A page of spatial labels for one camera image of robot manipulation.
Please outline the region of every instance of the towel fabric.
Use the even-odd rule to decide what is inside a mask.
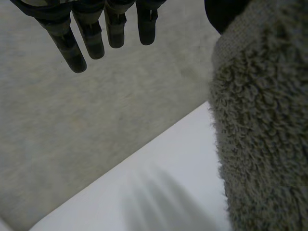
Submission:
[[[210,104],[234,231],[308,230],[306,23],[305,1],[254,0],[216,44]]]

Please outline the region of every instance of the gray carpet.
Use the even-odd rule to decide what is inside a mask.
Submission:
[[[73,73],[47,32],[0,2],[0,217],[26,231],[207,99],[217,32],[204,2],[168,0],[156,41],[139,42],[135,6],[125,46]]]

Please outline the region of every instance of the white surface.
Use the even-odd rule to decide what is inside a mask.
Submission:
[[[229,230],[208,108],[197,108],[31,231]]]
[[[3,220],[0,219],[0,231],[12,231]]]

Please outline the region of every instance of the black object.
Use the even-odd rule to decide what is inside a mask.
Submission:
[[[98,22],[104,9],[104,3],[105,0],[73,2],[73,16],[92,59],[100,59],[105,55],[102,29]]]
[[[154,42],[157,9],[165,2],[166,0],[136,0],[139,38],[143,45]]]
[[[212,26],[222,34],[250,0],[205,0],[205,11]]]
[[[135,0],[106,0],[105,21],[109,45],[120,48],[124,45],[125,12],[134,4]]]
[[[47,30],[72,71],[76,73],[85,71],[87,64],[71,30],[70,16],[61,20],[37,19],[37,21]]]

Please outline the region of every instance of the gray towel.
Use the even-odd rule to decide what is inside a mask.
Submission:
[[[235,231],[308,230],[305,11],[252,1],[216,44],[210,103]]]

